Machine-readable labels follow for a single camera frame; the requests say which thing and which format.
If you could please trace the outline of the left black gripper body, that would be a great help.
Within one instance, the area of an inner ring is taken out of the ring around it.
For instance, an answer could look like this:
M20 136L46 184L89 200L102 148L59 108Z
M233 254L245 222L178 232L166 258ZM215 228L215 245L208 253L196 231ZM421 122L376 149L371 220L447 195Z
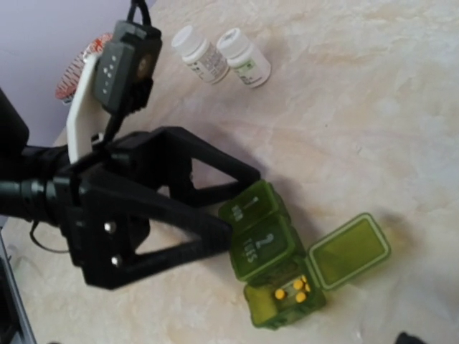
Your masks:
M114 290L194 259L187 242L136 253L150 220L190 230L194 211L164 196L171 150L163 132L137 132L74 164L55 179L72 263L88 285Z

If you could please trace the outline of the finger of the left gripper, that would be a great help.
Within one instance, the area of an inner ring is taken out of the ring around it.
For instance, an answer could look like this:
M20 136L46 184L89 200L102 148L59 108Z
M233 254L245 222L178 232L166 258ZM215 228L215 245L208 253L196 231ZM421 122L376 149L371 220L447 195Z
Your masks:
M160 132L158 184L194 208L232 199L261 179L255 167L226 154L181 127Z
M226 252L229 224L113 173L82 183L82 273L115 290Z

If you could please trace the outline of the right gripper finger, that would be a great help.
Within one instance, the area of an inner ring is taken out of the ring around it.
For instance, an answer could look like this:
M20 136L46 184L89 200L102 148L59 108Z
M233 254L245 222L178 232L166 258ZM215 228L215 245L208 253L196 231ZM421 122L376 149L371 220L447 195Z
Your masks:
M426 342L415 335L402 332L397 336L396 344L426 344Z

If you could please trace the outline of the small white pill bottle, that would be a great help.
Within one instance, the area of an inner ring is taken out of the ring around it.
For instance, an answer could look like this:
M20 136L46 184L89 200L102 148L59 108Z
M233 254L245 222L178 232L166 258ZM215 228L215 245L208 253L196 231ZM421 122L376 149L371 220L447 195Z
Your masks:
M248 87L259 87L268 80L272 70L270 62L240 28L225 32L217 41L217 49Z

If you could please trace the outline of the green weekly pill organizer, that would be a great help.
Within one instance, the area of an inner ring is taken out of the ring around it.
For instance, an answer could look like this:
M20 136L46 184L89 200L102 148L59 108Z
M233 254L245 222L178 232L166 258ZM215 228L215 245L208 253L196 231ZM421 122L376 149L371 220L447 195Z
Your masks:
M229 249L236 278L244 283L244 297L256 328L277 330L320 310L326 292L333 291L382 263L391 247L373 216L363 213L304 247L281 196L260 180L218 211L233 229ZM311 291L293 283L307 277ZM283 300L275 298L284 289ZM295 301L298 292L307 300Z

